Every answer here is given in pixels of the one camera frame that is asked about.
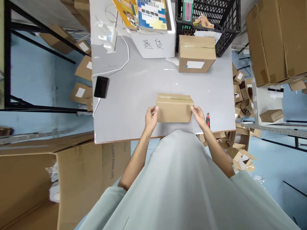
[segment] sleeve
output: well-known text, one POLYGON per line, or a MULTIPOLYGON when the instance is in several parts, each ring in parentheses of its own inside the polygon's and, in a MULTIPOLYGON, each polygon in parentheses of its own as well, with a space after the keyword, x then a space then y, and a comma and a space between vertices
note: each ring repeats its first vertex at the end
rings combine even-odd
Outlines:
POLYGON ((258 209, 272 226, 276 226, 276 229, 300 229, 247 171, 240 171, 230 180, 248 198, 253 207, 258 209))
POLYGON ((126 192, 117 186, 107 188, 85 217, 79 230, 102 230, 126 192))

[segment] black plastic crate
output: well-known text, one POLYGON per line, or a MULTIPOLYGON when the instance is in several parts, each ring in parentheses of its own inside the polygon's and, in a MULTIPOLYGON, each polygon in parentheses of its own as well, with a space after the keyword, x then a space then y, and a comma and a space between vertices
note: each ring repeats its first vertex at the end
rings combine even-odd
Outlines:
POLYGON ((216 56, 220 58, 238 33, 241 32, 240 0, 194 0, 193 18, 201 13, 207 16, 214 28, 194 26, 191 21, 182 19, 183 0, 176 0, 176 52, 179 48, 179 35, 192 35, 195 31, 214 31, 222 33, 215 45, 216 56))

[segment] blue floor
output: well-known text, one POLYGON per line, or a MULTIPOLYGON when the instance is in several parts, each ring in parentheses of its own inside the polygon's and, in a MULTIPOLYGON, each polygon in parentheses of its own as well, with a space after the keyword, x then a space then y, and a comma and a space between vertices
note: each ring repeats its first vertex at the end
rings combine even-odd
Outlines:
MULTIPOLYGON (((45 44, 40 37, 32 39, 45 44)), ((69 96, 76 82, 91 85, 91 82, 74 75, 82 55, 73 51, 69 58, 77 62, 73 65, 14 35, 12 46, 12 95, 36 105, 78 108, 78 103, 70 101, 69 96)), ((248 60, 239 61, 233 54, 237 68, 248 65, 248 60)), ((292 92, 284 85, 283 110, 285 119, 307 120, 307 95, 300 91, 292 92)), ((93 130, 91 116, 77 117, 74 114, 1 112, 0 126, 12 127, 15 134, 29 132, 50 132, 52 130, 71 129, 70 134, 93 130)), ((263 132, 262 138, 294 145, 294 138, 272 132, 263 132)), ((158 144, 159 139, 151 139, 147 157, 158 144)), ((131 154, 138 141, 131 142, 131 154)), ((258 160, 254 161, 256 171, 252 173, 265 176, 264 187, 282 209, 293 219, 295 217, 301 229, 307 229, 304 217, 307 215, 307 198, 299 194, 282 181, 286 181, 304 193, 307 193, 307 153, 279 146, 252 137, 249 152, 258 160)))

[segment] smartphone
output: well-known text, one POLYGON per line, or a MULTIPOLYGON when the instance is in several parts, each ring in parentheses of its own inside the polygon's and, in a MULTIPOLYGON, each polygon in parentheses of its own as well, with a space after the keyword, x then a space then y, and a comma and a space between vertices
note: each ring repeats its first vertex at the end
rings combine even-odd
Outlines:
POLYGON ((109 86, 109 78, 106 77, 97 77, 96 87, 94 92, 94 97, 106 98, 106 93, 109 86))

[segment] white table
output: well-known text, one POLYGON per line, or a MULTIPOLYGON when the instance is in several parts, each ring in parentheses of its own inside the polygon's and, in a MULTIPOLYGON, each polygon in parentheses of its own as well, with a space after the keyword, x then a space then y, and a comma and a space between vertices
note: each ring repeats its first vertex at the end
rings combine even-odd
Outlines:
MULTIPOLYGON (((99 20, 103 18, 99 13, 104 15, 100 4, 106 3, 102 2, 90 1, 92 36, 97 34, 93 14, 99 20)), ((200 106, 205 114, 210 113, 213 132, 235 130, 230 47, 207 73, 179 73, 178 66, 165 58, 143 59, 132 40, 124 38, 129 46, 130 60, 122 70, 108 76, 107 98, 101 99, 94 115, 96 143, 139 139, 144 130, 146 110, 156 104, 158 93, 190 95, 196 106, 200 106)), ((118 69, 127 61, 127 46, 120 36, 117 36, 115 53, 107 53, 99 41, 93 43, 93 74, 118 69)), ((93 89, 95 85, 96 78, 93 79, 93 89)), ((94 98, 94 108, 97 102, 98 98, 94 98)), ((192 116, 190 123, 158 123, 152 137, 166 136, 177 129, 202 133, 192 116)))

